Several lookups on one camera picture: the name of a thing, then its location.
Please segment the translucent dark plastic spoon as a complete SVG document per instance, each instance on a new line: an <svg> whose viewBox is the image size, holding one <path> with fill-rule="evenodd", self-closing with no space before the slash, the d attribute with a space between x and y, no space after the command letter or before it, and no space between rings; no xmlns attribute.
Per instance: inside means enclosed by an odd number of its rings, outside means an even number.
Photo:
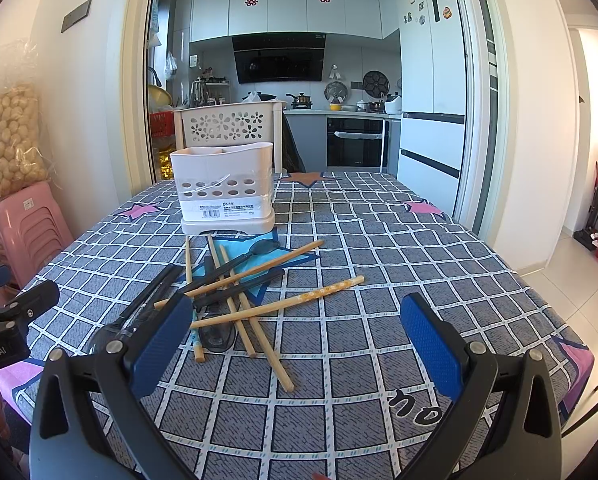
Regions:
<svg viewBox="0 0 598 480"><path fill-rule="evenodd" d="M214 282L223 277L215 273L215 263L211 255L205 256L203 260L204 274L214 279ZM197 311L203 317L217 316L226 313L226 303L224 300L210 304L208 297L216 293L216 289L210 292L204 292L195 299ZM236 340L236 330L232 324L218 324L209 327L203 327L199 330L199 337L203 347L211 352L225 352L233 347Z"/></svg>

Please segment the black plastic utensil handle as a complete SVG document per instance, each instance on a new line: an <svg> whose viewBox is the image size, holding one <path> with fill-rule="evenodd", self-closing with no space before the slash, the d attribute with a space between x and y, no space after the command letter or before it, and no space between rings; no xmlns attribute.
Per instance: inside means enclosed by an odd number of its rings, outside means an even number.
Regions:
<svg viewBox="0 0 598 480"><path fill-rule="evenodd" d="M220 304L221 302L226 301L228 298L237 297L239 294L246 292L249 289L275 281L278 278L281 278L282 274L284 274L284 270L282 270L282 268L273 268L264 274L252 278L252 280L244 281L238 285L229 285L226 289L212 292L212 294L209 294L201 299L195 299L192 304L197 310L203 309L211 304Z"/></svg>

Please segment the patterned bamboo chopstick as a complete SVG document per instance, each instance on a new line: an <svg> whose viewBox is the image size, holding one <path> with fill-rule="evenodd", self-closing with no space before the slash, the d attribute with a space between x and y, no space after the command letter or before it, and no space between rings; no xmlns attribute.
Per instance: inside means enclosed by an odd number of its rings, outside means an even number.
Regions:
<svg viewBox="0 0 598 480"><path fill-rule="evenodd" d="M223 314L214 316L214 318L204 318L203 320L195 321L190 324L189 328L195 330L196 328L214 326L218 324L233 323L242 320L248 320L249 318L257 318L267 313L273 313L281 310L285 310L291 307L297 307L301 304L307 304L308 302L319 300L333 294L338 294L342 290L350 289L356 285L361 285L365 281L364 275L350 278L349 280L341 281L336 284L331 284L319 289L312 290L312 292L305 292L304 294L293 296L284 300L272 302L271 304L264 304L263 306L244 309L236 313Z"/></svg>

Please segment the slanted bamboo chopstick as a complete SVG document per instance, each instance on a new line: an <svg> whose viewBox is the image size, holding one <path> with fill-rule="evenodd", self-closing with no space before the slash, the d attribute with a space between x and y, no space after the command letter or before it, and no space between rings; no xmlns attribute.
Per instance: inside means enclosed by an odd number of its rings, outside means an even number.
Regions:
<svg viewBox="0 0 598 480"><path fill-rule="evenodd" d="M273 268L280 268L286 262L294 260L295 258L298 258L306 254L307 252L310 252L313 249L319 248L323 244L324 242L322 240L314 240L314 242L299 247L290 252L289 254L279 256L273 260L264 262L262 264L259 264L258 266L254 266L251 269L245 270L244 272L235 274L234 276L222 278L221 280L216 281L215 283L202 286L198 289L192 290L191 292L185 292L185 295L188 298L195 300L197 296L203 294L204 292L210 292L214 289L216 289L216 291L226 289L229 285L235 285L236 282L243 283L244 281L248 281L249 276L260 275L265 271L271 270Z"/></svg>

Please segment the black plastic utensil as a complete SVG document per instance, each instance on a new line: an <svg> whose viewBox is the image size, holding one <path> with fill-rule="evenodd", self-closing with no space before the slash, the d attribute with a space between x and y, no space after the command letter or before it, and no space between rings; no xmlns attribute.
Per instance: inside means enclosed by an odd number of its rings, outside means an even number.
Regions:
<svg viewBox="0 0 598 480"><path fill-rule="evenodd" d="M116 319L101 328L98 328L86 342L85 352L94 354L105 349L113 339L122 338L128 333L128 323L138 315L143 307L151 305L162 298L172 284L177 281L184 268L170 263L162 269L155 278L131 301L131 303L116 317Z"/></svg>

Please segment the long plain bamboo chopstick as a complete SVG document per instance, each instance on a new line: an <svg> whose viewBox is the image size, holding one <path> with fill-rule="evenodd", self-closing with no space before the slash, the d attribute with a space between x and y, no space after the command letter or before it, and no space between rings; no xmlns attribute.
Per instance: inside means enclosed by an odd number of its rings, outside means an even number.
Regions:
<svg viewBox="0 0 598 480"><path fill-rule="evenodd" d="M223 260L225 260L225 262L227 262L228 257L227 257L227 252L226 252L224 246L218 245L218 249L220 250L220 254L221 254ZM238 298L239 298L239 305L243 311L249 310L251 308L250 304L249 304L249 300L243 292L239 293ZM237 312L235 301L232 298L227 300L227 304L228 304L230 313ZM280 383L282 388L285 390L285 392L293 392L294 383L292 382L290 376L286 372L285 367L282 366L282 362L280 362L280 359L278 358L278 355L276 354L270 341L268 340L266 333L264 333L264 330L263 330L258 318L248 318L248 320L246 320L246 321L248 321L248 323L250 324L251 330L254 333L254 336L256 336L256 340L259 341L259 345L264 353L264 356L267 358L268 364L271 365L271 369L273 370L278 382ZM247 330L244 328L244 323L236 322L236 324L237 324L238 332L240 333L240 336L241 336L241 340L244 343L244 348L246 348L246 350L247 350L248 356L253 356L256 352L254 352L253 344L251 343L251 341L249 339Z"/></svg>

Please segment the white upper kitchen cabinets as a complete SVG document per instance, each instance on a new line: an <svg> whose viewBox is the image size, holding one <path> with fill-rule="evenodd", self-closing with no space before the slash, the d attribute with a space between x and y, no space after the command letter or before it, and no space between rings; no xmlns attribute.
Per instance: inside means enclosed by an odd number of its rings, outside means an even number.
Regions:
<svg viewBox="0 0 598 480"><path fill-rule="evenodd" d="M192 42L264 32L384 39L398 29L395 0L192 0Z"/></svg>

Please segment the pink plastic stool stack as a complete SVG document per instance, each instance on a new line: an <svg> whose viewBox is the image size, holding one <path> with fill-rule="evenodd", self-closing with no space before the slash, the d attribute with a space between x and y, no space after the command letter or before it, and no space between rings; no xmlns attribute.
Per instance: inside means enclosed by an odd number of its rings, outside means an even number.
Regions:
<svg viewBox="0 0 598 480"><path fill-rule="evenodd" d="M47 182L0 200L0 263L23 288L74 238Z"/></svg>

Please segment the bag of round snacks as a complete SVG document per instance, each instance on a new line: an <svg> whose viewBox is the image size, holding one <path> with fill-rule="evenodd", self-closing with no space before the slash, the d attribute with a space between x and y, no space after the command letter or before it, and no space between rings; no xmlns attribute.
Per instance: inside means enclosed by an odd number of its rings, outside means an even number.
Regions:
<svg viewBox="0 0 598 480"><path fill-rule="evenodd" d="M0 200L49 179L41 137L37 53L14 41L0 47Z"/></svg>

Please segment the white plastic utensil holder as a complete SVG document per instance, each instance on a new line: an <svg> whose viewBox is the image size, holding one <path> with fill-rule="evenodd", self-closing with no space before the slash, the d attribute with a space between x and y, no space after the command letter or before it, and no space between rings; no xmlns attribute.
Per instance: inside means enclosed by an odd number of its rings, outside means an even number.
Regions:
<svg viewBox="0 0 598 480"><path fill-rule="evenodd" d="M274 228L273 144L184 148L170 155L185 235Z"/></svg>

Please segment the yellow basin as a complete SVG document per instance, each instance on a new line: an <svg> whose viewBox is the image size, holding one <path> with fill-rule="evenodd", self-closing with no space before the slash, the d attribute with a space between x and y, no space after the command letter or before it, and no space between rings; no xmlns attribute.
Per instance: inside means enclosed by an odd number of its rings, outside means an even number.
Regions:
<svg viewBox="0 0 598 480"><path fill-rule="evenodd" d="M163 88L155 84L148 84L148 103L154 108L172 105L172 96Z"/></svg>

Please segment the black built-in oven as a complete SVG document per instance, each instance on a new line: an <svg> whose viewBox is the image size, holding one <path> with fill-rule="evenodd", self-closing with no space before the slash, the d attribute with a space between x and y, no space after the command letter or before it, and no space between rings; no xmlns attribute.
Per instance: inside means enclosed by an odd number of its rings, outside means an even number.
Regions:
<svg viewBox="0 0 598 480"><path fill-rule="evenodd" d="M388 128L382 119L327 118L327 167L380 170L387 166Z"/></svg>

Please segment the black pot on stove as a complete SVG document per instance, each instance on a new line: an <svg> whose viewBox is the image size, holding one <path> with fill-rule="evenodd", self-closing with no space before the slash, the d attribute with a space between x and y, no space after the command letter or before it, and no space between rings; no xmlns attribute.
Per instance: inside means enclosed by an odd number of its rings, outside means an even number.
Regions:
<svg viewBox="0 0 598 480"><path fill-rule="evenodd" d="M291 99L290 106L293 110L310 110L312 108L312 100L303 92L299 94L287 93L288 98Z"/></svg>

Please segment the black range hood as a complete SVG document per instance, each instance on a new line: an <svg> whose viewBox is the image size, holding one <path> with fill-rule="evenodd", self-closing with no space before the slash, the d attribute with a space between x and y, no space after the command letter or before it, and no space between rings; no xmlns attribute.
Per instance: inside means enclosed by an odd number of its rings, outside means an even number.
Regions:
<svg viewBox="0 0 598 480"><path fill-rule="evenodd" d="M232 37L238 81L320 81L326 47L319 32L262 32Z"/></svg>

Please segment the dark wall switch plate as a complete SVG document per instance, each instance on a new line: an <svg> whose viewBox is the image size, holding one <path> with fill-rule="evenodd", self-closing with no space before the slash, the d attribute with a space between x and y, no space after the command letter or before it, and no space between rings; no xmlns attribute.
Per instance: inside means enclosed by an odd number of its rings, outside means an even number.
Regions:
<svg viewBox="0 0 598 480"><path fill-rule="evenodd" d="M76 23L84 20L84 18L87 18L88 14L90 14L91 5L92 0L86 0L79 6L77 6L75 9L70 11L68 14L66 14L62 19L60 32L63 34Z"/></svg>

